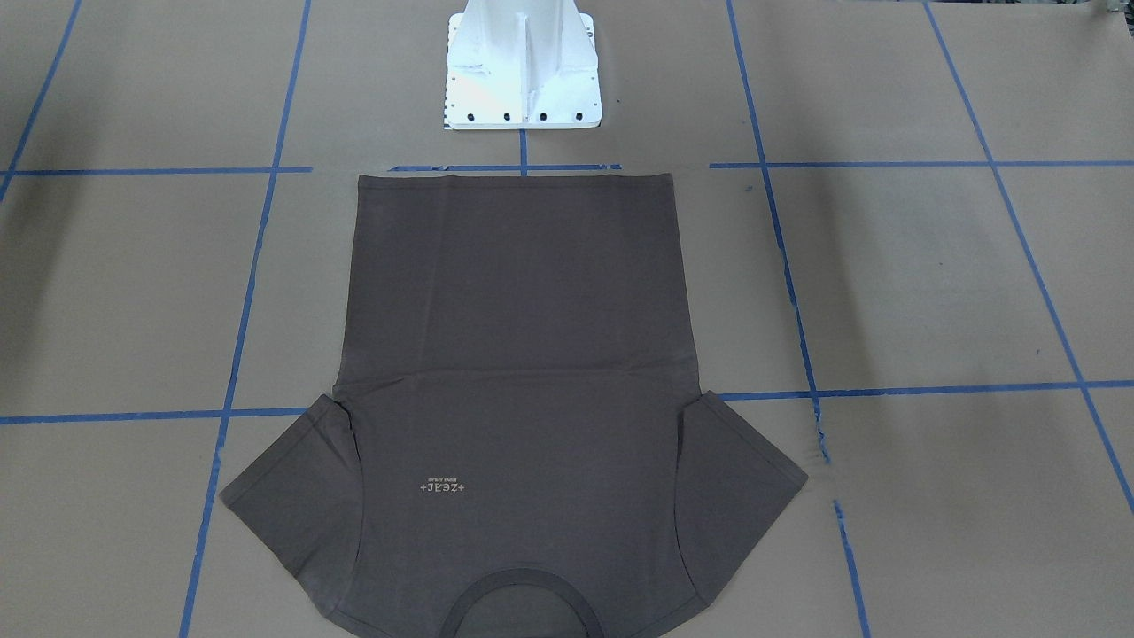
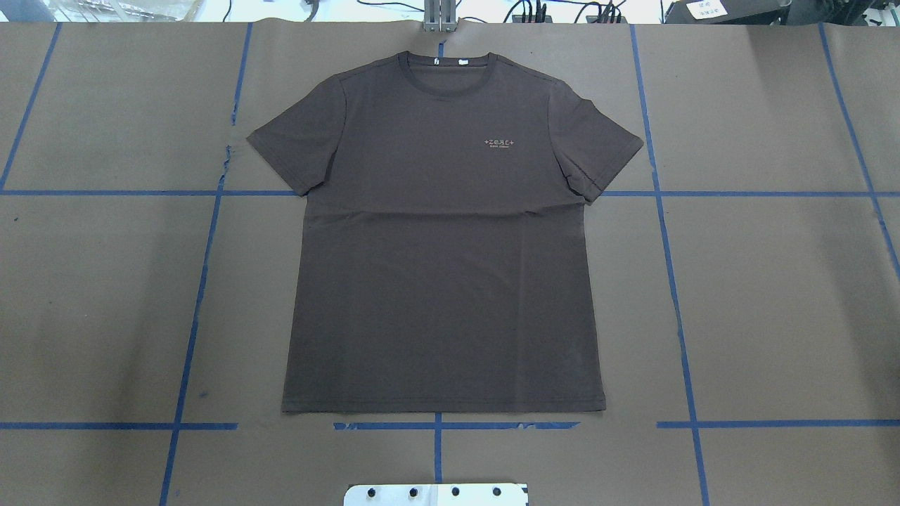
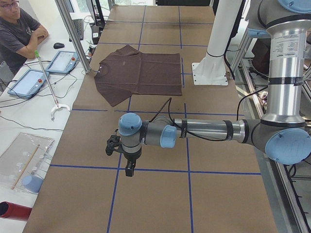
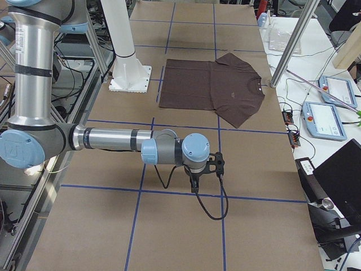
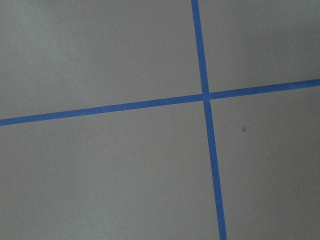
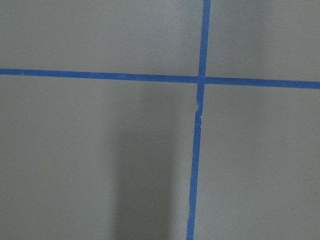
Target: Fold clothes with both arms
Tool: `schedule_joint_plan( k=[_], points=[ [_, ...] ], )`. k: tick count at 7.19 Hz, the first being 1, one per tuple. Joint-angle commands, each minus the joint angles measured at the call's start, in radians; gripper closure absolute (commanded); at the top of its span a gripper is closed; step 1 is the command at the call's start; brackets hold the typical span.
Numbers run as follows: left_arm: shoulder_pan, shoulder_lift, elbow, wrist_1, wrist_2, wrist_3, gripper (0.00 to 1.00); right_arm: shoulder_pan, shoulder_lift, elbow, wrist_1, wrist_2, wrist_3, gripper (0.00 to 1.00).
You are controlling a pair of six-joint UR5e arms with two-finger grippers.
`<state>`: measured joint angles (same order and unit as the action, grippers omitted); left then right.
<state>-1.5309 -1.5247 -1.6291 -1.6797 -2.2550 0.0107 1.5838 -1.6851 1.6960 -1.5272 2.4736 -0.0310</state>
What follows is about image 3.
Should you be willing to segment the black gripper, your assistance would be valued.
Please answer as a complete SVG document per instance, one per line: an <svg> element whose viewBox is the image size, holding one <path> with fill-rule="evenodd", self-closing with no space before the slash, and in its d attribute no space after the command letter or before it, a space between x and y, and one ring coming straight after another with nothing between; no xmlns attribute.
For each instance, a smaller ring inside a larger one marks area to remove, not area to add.
<svg viewBox="0 0 311 233"><path fill-rule="evenodd" d="M125 153L124 157L127 160L127 165L125 167L125 175L127 177L133 177L136 161L141 156L141 152L135 152L135 153Z"/></svg>

